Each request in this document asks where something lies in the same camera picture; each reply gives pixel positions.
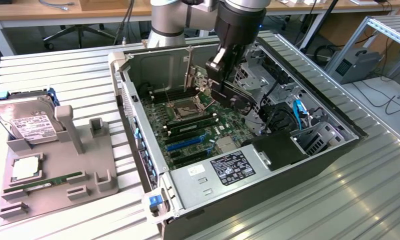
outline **gray parts tray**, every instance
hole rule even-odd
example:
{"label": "gray parts tray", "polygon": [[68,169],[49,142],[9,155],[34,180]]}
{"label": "gray parts tray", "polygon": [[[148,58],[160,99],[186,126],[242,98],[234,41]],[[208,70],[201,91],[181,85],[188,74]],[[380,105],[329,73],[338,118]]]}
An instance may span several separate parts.
{"label": "gray parts tray", "polygon": [[[108,123],[96,118],[89,125],[74,129],[84,151],[80,154],[72,139],[74,135],[70,136],[68,131],[57,133],[60,140],[33,145],[32,149],[24,139],[8,142],[0,194],[1,225],[117,193]],[[26,161],[22,171],[16,170],[16,164],[21,164],[17,161],[21,160]],[[24,171],[28,169],[29,172],[29,168],[37,169],[37,172],[26,177]]]}

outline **hard drive label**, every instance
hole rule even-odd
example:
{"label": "hard drive label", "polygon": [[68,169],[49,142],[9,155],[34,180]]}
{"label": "hard drive label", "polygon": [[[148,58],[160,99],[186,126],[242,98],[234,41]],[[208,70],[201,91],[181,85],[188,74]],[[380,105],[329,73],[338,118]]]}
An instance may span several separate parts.
{"label": "hard drive label", "polygon": [[225,186],[256,174],[241,151],[236,151],[210,161],[221,184]]}
{"label": "hard drive label", "polygon": [[10,121],[26,141],[56,136],[48,115],[24,117]]}

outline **floor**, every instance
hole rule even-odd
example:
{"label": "floor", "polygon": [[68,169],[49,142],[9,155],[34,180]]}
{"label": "floor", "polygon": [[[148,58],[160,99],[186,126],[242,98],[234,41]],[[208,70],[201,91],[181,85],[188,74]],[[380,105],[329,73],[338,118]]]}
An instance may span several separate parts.
{"label": "floor", "polygon": [[[262,30],[272,30],[274,33],[281,34],[285,39],[290,41],[290,43],[294,44],[298,42],[304,36],[300,32],[301,22],[300,22],[300,15],[292,15],[289,18],[289,21],[285,25],[285,29],[282,30],[284,25],[284,17],[285,16],[266,16],[262,22]],[[106,23],[104,32],[114,35],[116,30],[118,27],[118,23]],[[94,29],[98,29],[98,24],[90,26]],[[149,23],[142,22],[140,24],[140,32],[141,37],[145,39],[148,38],[148,31],[149,31]],[[52,41],[53,43],[53,50],[49,50],[45,48],[42,43],[42,37],[41,36],[38,28],[37,27],[17,27],[17,28],[5,28],[5,33],[8,35],[8,38],[12,41],[14,51],[18,55],[21,54],[34,54],[34,53],[44,53],[50,51],[62,51],[62,50],[72,50],[78,48],[78,40],[77,40],[77,33],[72,32],[70,34],[54,39]],[[46,26],[44,27],[46,35],[52,35],[56,32],[58,32],[60,26]],[[198,34],[198,31],[193,29],[185,30],[185,37],[194,37],[196,34]],[[109,46],[113,44],[113,40],[104,38],[102,36],[97,36],[89,32],[84,33],[82,37],[82,47],[84,48],[93,48],[93,47],[102,47]],[[320,35],[316,36],[310,47],[308,49],[306,55],[310,57],[314,49],[320,45],[330,44],[330,42],[322,38]],[[384,72],[390,69],[392,65],[396,64],[395,62],[388,62],[385,64]],[[400,74],[395,78],[396,82],[400,84]]]}

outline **white label sticker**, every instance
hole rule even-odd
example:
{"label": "white label sticker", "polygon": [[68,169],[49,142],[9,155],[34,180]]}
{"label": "white label sticker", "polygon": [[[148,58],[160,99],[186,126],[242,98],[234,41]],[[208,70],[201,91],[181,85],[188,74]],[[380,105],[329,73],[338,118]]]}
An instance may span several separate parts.
{"label": "white label sticker", "polygon": [[12,119],[10,121],[18,133],[28,141],[56,136],[48,115],[30,116]]}
{"label": "white label sticker", "polygon": [[205,167],[202,166],[202,164],[188,168],[189,176],[197,175],[197,174],[202,173],[204,171],[205,171]]}

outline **blue pcie slot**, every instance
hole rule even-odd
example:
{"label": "blue pcie slot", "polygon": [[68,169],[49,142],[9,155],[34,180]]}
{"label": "blue pcie slot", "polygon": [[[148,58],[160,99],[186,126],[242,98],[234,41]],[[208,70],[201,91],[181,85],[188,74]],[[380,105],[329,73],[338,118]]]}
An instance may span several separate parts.
{"label": "blue pcie slot", "polygon": [[173,150],[181,149],[181,148],[188,147],[188,146],[190,146],[190,145],[202,143],[202,141],[205,140],[205,137],[206,137],[206,134],[204,134],[204,135],[201,135],[201,136],[197,136],[197,137],[193,138],[193,139],[189,139],[189,140],[186,140],[186,141],[182,141],[182,142],[180,142],[180,143],[176,143],[176,144],[168,146],[168,147],[165,148],[165,150],[166,150],[168,152],[170,152],[170,151],[173,151]]}

